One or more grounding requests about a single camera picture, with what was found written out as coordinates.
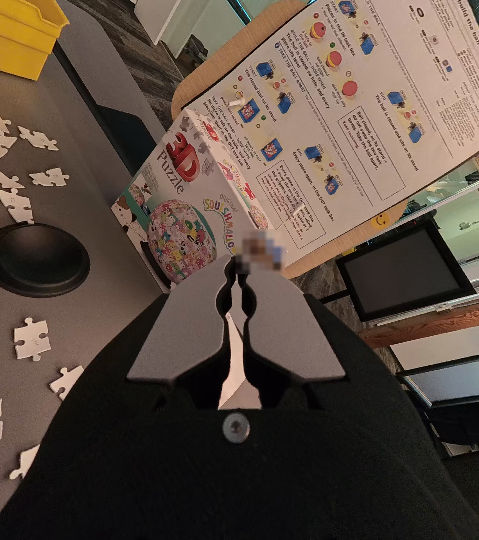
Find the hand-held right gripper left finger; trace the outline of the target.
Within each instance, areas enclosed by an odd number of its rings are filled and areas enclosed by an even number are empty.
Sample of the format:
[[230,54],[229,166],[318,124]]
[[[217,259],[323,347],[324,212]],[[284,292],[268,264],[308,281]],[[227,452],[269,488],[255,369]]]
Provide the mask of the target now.
[[128,371],[128,381],[179,388],[196,407],[217,409],[231,365],[226,314],[235,277],[235,257],[225,255],[176,286]]

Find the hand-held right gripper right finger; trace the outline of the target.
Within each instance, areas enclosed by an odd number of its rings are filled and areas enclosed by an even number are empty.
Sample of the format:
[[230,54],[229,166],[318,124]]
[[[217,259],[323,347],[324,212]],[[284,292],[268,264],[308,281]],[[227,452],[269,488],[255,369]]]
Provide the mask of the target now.
[[239,273],[243,367],[262,408],[276,408],[290,389],[343,380],[345,370],[305,298],[278,273]]

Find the white puzzle pieces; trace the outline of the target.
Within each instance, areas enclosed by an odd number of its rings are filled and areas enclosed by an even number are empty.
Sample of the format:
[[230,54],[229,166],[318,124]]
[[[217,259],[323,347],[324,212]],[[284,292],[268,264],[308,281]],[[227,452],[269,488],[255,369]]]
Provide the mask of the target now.
[[[44,131],[58,152],[17,142],[0,171],[24,188],[0,187],[0,228],[18,223],[58,227],[91,253],[87,225],[93,177],[58,112],[45,105]],[[54,298],[28,298],[0,288],[0,510],[22,482],[51,418],[60,406],[49,383],[77,369],[88,285]]]

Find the black round ball stand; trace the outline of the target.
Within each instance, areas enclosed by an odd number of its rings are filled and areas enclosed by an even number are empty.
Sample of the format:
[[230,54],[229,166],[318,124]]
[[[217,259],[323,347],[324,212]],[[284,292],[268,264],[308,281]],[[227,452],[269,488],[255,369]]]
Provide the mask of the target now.
[[81,286],[90,257],[72,234],[48,224],[0,228],[0,288],[28,298],[54,298]]

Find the colourful puzzle box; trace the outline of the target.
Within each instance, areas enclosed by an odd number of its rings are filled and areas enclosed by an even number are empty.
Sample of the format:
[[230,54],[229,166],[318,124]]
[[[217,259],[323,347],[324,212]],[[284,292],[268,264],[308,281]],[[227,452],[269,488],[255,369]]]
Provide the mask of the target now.
[[111,207],[166,292],[270,219],[210,118],[185,110]]

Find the white instruction leaflet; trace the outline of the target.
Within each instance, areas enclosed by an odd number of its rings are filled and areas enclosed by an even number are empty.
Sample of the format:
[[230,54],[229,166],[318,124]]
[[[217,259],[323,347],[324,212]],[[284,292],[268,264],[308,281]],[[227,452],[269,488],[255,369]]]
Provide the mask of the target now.
[[222,386],[220,410],[261,409],[258,390],[247,380],[243,367],[243,340],[230,314],[226,315],[230,342],[230,370]]

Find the black flat screen monitor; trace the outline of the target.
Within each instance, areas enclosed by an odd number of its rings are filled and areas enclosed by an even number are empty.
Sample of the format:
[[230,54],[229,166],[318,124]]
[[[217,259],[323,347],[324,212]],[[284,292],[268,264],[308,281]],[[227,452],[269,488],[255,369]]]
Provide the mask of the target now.
[[336,264],[363,322],[476,293],[431,221],[341,257]]

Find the wooden ledge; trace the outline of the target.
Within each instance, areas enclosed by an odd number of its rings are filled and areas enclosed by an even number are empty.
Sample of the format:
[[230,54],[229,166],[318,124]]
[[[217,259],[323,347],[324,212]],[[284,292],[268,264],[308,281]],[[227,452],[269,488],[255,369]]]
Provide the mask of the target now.
[[463,306],[366,328],[358,336],[372,349],[378,349],[478,326],[479,300],[471,300]]

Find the black office chair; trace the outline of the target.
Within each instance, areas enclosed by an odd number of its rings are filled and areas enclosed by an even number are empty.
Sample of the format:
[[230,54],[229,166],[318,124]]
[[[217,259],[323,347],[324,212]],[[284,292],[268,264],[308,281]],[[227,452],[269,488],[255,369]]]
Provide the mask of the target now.
[[444,444],[479,447],[479,402],[432,407],[420,416],[438,449]]

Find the dark teal seat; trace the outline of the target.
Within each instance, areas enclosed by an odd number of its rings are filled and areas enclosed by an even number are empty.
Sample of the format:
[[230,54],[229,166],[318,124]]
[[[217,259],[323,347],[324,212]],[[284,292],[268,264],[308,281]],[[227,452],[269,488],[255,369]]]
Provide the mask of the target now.
[[132,177],[156,147],[156,141],[136,115],[97,104],[99,119],[112,146]]

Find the white printed instruction poster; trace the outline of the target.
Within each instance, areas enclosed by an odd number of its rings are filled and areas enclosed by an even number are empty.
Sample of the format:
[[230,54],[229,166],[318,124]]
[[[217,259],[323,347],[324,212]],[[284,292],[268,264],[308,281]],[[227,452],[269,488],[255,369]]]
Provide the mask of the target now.
[[305,203],[289,265],[479,153],[479,22],[472,1],[316,1],[186,107],[274,228]]

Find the light wooden board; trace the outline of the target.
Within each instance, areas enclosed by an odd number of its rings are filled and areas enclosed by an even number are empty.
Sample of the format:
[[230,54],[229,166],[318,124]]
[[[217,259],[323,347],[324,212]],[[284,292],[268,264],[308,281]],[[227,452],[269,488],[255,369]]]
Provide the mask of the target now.
[[[258,45],[305,7],[306,4],[302,1],[276,1],[265,8],[179,84],[171,103],[172,118],[176,119],[188,103],[224,77]],[[296,278],[350,248],[395,229],[406,206],[407,201],[404,200],[385,210],[381,218],[383,227],[380,231],[376,229],[377,218],[372,218],[288,265],[282,272],[284,277]]]

